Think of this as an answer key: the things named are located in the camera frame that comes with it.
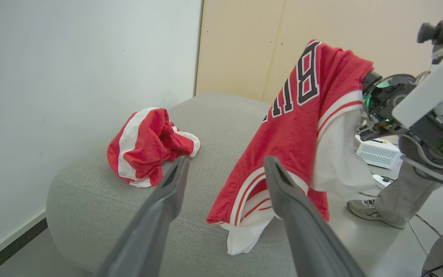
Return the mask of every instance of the gray fabric upholstery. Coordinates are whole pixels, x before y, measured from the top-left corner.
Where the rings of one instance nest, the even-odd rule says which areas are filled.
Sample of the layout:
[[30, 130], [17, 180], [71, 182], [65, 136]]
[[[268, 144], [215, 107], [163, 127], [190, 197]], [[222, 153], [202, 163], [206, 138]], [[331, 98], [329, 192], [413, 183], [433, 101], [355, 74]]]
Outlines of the gray fabric upholstery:
[[[268, 108], [247, 98], [207, 93], [169, 110], [172, 122], [198, 136], [202, 147], [191, 159], [182, 211], [170, 225], [161, 276], [295, 275], [285, 228], [278, 219], [249, 254], [238, 256], [226, 253], [228, 231], [206, 223], [216, 196]], [[109, 167], [106, 149], [104, 145], [63, 169], [47, 198], [47, 222], [59, 251], [92, 272], [154, 189], [132, 187], [119, 179]], [[163, 171], [169, 166], [164, 163]]]

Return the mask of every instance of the beige door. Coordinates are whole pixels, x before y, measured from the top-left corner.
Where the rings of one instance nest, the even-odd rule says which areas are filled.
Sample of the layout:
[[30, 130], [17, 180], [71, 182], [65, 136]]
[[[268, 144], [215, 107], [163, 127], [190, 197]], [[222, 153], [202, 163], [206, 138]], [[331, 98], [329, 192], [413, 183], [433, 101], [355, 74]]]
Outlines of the beige door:
[[432, 51], [418, 29], [441, 19], [443, 0], [205, 0], [196, 93], [271, 103], [311, 39], [352, 49], [384, 77], [417, 75]]

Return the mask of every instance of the shoe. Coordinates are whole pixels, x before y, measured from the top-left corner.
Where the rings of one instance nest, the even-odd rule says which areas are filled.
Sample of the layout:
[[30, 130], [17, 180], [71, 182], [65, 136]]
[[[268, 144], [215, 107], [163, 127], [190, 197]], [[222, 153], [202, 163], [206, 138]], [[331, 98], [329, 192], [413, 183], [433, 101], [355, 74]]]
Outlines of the shoe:
[[398, 224], [384, 219], [382, 216], [380, 216], [380, 214], [378, 214], [377, 210], [374, 207], [374, 201], [375, 200], [351, 200], [348, 201], [346, 205], [354, 215], [360, 217], [361, 219], [378, 220], [394, 228], [405, 228], [406, 223]]

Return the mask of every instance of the gray pants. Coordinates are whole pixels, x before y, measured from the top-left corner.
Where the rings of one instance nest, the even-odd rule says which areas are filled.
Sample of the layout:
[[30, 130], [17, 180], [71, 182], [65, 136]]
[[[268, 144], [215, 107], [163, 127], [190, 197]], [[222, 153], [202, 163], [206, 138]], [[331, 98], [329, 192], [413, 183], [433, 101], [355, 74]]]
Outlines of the gray pants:
[[[420, 210], [431, 193], [439, 187], [441, 184], [420, 178], [413, 171], [413, 166], [403, 163], [398, 179], [378, 194], [375, 208], [385, 219], [406, 224]], [[441, 264], [443, 264], [443, 235], [430, 250], [422, 272]], [[433, 273], [443, 277], [443, 268]]]

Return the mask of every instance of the white cable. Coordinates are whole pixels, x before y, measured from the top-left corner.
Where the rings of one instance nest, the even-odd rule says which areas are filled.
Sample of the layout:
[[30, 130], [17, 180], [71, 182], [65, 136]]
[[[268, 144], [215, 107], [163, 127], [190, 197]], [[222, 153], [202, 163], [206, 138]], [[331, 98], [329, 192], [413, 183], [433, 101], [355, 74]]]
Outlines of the white cable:
[[430, 254], [430, 252], [427, 251], [427, 249], [423, 246], [423, 244], [421, 243], [420, 237], [418, 236], [418, 234], [415, 232], [415, 230], [413, 229], [413, 223], [411, 223], [410, 220], [410, 226], [411, 226], [411, 230], [413, 231], [413, 233], [415, 234], [416, 239], [418, 240], [418, 242], [420, 242], [420, 246], [423, 249], [423, 251], [425, 251], [425, 253], [428, 255]]

